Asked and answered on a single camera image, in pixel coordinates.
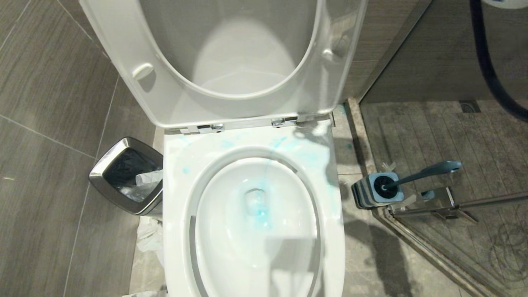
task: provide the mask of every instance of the shower floor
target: shower floor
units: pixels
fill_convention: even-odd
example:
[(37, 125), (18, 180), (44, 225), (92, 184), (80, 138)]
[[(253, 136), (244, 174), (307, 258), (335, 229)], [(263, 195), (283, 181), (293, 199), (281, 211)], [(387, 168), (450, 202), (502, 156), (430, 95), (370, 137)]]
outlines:
[[(404, 177), (443, 160), (462, 161), (456, 173), (406, 186), (417, 192), (450, 186), (457, 203), (528, 191), (528, 124), (493, 100), (477, 105), (480, 113), (463, 113), (457, 101), (362, 104), (376, 167), (382, 171), (383, 163), (394, 163), (394, 172)], [(523, 296), (528, 202), (470, 213), (478, 223), (433, 216), (400, 220), (484, 283)]]

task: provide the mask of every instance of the bathroom floor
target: bathroom floor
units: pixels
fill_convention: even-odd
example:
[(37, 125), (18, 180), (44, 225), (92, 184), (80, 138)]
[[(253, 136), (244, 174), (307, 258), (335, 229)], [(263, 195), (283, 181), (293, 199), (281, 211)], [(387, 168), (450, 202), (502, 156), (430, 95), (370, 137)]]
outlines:
[[(333, 111), (337, 174), (343, 202), (346, 273), (343, 297), (468, 296), (421, 255), (378, 222), (369, 211), (357, 209), (350, 186), (363, 177), (352, 145), (344, 106)], [(157, 130), (155, 149), (163, 150), (163, 131)], [(163, 268), (154, 252), (136, 249), (130, 293), (165, 289)]]
[[(526, 106), (528, 100), (520, 103)], [(394, 162), (395, 172), (406, 176), (442, 160), (460, 160), (463, 168), (451, 177), (408, 186), (418, 191), (450, 186), (456, 202), (528, 191), (528, 126), (494, 100), (476, 104), (476, 113), (464, 113), (458, 101), (363, 104), (376, 166)], [(485, 283), (524, 296), (528, 203), (470, 213), (477, 223), (432, 216), (400, 221)]]

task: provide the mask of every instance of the chrome hinge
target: chrome hinge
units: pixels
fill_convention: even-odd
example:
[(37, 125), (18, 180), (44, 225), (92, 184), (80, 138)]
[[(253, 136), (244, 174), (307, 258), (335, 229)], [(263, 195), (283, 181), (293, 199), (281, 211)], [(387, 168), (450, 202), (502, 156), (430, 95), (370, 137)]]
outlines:
[(297, 125), (297, 117), (282, 117), (271, 119), (271, 125), (275, 128)]
[(212, 125), (198, 126), (198, 131), (200, 132), (200, 134), (220, 133), (224, 131), (224, 124), (212, 124)]

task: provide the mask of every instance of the toilet bowl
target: toilet bowl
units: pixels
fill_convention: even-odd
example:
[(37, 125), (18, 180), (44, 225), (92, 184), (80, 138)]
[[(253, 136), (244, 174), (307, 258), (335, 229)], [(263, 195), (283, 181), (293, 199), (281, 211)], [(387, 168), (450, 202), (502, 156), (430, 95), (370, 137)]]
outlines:
[(165, 128), (175, 296), (340, 296), (344, 231), (328, 113), (366, 1), (81, 0)]

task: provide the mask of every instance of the white toilet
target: white toilet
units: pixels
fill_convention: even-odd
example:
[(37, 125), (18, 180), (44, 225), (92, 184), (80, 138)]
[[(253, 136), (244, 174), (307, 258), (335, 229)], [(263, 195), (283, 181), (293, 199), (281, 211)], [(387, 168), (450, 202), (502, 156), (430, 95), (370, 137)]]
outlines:
[(81, 0), (137, 101), (166, 129), (170, 296), (341, 296), (328, 119), (366, 0)]

